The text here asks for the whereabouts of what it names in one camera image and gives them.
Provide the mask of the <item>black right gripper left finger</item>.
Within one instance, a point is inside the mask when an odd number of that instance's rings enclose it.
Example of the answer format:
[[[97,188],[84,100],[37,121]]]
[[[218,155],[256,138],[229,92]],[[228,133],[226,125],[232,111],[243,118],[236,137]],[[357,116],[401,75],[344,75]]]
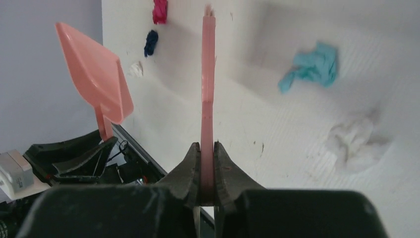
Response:
[[[200,145],[194,142],[184,159],[157,183],[168,188],[171,195],[181,201],[181,224],[188,238],[200,236],[200,171]]]

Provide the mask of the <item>pink plastic dustpan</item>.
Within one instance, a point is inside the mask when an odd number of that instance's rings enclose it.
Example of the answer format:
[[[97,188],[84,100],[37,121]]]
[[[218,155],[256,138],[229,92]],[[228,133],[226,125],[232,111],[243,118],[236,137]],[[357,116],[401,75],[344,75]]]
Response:
[[[93,107],[106,141],[113,136],[113,124],[121,124],[134,110],[120,58],[66,23],[58,22],[55,28],[72,81]]]

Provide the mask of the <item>pink hand brush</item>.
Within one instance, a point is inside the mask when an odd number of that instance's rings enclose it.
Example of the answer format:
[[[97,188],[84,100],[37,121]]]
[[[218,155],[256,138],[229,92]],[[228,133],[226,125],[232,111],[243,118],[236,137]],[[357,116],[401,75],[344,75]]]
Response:
[[[206,5],[202,29],[201,205],[214,204],[213,102],[216,18]]]

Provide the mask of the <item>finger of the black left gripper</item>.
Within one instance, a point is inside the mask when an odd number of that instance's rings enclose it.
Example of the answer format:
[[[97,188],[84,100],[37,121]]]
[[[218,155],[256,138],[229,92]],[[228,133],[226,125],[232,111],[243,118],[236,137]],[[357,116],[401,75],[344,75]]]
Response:
[[[34,169],[37,178],[48,184],[95,183],[99,179],[57,179],[57,170],[53,163],[65,162],[77,158],[101,144],[100,132],[95,130],[83,136],[50,144],[33,144],[24,153]]]
[[[54,177],[57,179],[99,179],[117,141],[117,137],[113,136],[77,158],[53,163],[57,170]]]

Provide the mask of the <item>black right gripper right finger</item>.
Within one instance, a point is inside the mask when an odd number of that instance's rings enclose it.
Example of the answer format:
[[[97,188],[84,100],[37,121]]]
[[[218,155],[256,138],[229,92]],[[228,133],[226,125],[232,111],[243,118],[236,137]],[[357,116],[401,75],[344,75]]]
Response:
[[[242,238],[247,225],[247,208],[242,193],[264,189],[229,157],[220,142],[214,143],[215,207],[214,230],[217,238]]]

